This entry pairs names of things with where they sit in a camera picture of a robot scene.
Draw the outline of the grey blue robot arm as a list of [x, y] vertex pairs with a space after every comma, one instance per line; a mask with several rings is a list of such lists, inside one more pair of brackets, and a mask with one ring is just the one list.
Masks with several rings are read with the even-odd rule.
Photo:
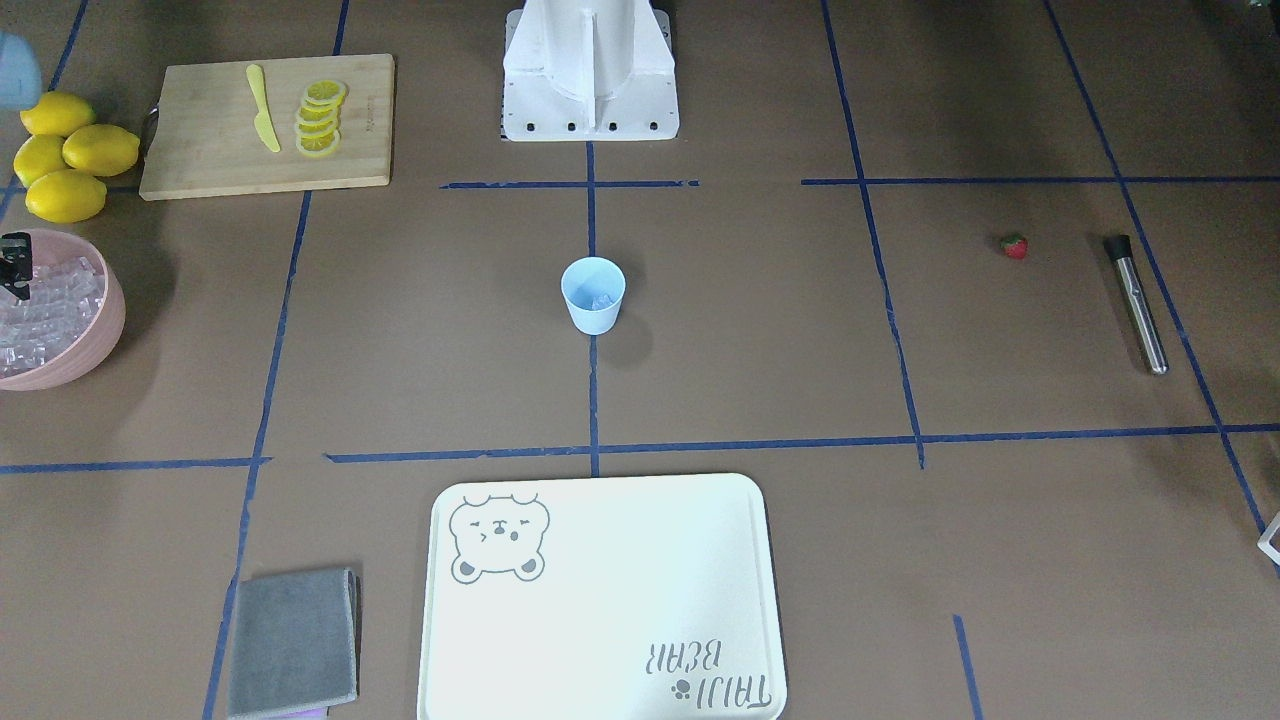
[[[1, 32], [1, 108], [24, 111], [33, 108], [42, 95], [42, 76], [29, 42], [14, 33]], [[14, 232], [1, 238], [3, 288], [19, 301], [29, 300], [33, 279], [32, 241], [29, 233]]]

